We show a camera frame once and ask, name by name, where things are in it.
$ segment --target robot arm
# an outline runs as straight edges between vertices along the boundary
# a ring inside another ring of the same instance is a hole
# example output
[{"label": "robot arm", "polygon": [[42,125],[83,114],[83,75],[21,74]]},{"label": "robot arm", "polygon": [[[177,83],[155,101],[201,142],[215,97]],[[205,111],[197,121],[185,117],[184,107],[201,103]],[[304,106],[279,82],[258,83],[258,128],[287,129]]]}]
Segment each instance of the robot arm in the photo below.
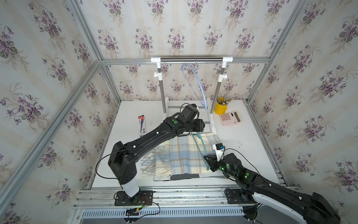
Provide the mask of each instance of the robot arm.
[{"label": "robot arm", "polygon": [[194,119],[196,116],[199,117],[197,106],[187,105],[181,113],[167,117],[146,135],[124,145],[117,142],[113,146],[108,165],[128,197],[133,197],[139,191],[134,179],[137,174],[135,163],[160,143],[183,132],[202,132],[205,124],[202,119]]},{"label": "robot arm", "polygon": [[221,170],[235,179],[240,186],[240,198],[268,205],[302,224],[339,224],[340,217],[323,196],[293,191],[265,179],[246,169],[235,154],[230,153],[220,161],[217,156],[204,156],[211,171]]}]

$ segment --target calculator keypad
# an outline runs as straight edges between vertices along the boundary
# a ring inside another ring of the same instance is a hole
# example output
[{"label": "calculator keypad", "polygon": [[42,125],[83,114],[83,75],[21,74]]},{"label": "calculator keypad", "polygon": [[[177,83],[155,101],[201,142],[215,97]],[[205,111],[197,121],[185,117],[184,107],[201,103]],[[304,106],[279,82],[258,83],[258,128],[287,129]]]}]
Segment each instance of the calculator keypad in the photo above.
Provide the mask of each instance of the calculator keypad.
[{"label": "calculator keypad", "polygon": [[232,113],[220,115],[221,123],[223,124],[223,126],[231,126],[236,125],[238,123],[236,117],[232,116],[231,114]]}]

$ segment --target yellow cup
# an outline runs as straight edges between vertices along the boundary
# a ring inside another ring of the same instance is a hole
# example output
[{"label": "yellow cup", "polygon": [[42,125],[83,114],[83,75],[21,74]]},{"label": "yellow cup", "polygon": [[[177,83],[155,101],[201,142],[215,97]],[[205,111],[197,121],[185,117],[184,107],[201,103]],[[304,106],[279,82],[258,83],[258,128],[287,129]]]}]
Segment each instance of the yellow cup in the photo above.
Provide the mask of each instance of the yellow cup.
[{"label": "yellow cup", "polygon": [[225,106],[220,105],[220,104],[218,103],[218,101],[216,101],[216,106],[215,106],[214,111],[215,111],[215,113],[216,113],[217,115],[225,114],[226,110],[227,110],[227,105],[225,105]]}]

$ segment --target pink calculator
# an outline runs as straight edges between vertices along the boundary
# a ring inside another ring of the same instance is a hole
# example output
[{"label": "pink calculator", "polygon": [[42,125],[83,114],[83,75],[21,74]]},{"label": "pink calculator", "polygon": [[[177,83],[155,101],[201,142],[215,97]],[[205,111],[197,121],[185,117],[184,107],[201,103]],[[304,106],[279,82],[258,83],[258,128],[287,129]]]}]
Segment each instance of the pink calculator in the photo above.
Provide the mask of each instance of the pink calculator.
[{"label": "pink calculator", "polygon": [[236,111],[226,114],[221,114],[219,116],[220,116],[221,123],[223,124],[224,127],[237,125],[241,122],[239,115]]}]

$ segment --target floral wallpaper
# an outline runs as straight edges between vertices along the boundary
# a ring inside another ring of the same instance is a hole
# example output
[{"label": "floral wallpaper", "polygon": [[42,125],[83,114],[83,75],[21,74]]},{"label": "floral wallpaper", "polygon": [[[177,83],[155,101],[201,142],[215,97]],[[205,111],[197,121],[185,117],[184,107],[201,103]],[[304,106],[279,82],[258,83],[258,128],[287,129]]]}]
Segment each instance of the floral wallpaper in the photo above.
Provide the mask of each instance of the floral wallpaper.
[{"label": "floral wallpaper", "polygon": [[[97,104],[93,103],[95,97],[87,97],[88,88],[96,93]],[[114,98],[100,74],[93,78],[88,88],[42,154],[12,205],[0,216],[4,223],[14,218],[34,223],[66,222],[78,190],[88,186],[116,112]],[[11,159],[8,158],[11,156],[15,155],[8,151],[0,155],[1,176],[9,173]]]},{"label": "floral wallpaper", "polygon": [[[94,62],[66,0],[0,1],[0,188]],[[0,223],[65,223],[88,186],[116,104],[98,73]]]},{"label": "floral wallpaper", "polygon": [[[184,68],[188,81],[180,68],[182,65],[163,65],[164,94],[171,100],[194,100],[196,96],[190,85],[193,86],[199,97],[202,97],[200,86],[189,67]],[[220,64],[191,65],[198,74],[206,97],[214,97]],[[224,79],[220,90],[227,91],[228,96],[234,99],[246,99],[252,85],[261,72],[263,64],[229,64],[225,69],[228,78]],[[112,65],[110,73],[117,85],[120,97],[123,100],[158,100],[161,98],[159,81],[154,77],[157,71],[153,65]]]},{"label": "floral wallpaper", "polygon": [[288,181],[344,224],[358,219],[357,11],[310,0],[251,104]]},{"label": "floral wallpaper", "polygon": [[[297,0],[86,0],[80,6],[104,58],[268,56]],[[324,12],[311,6],[302,28]]]}]

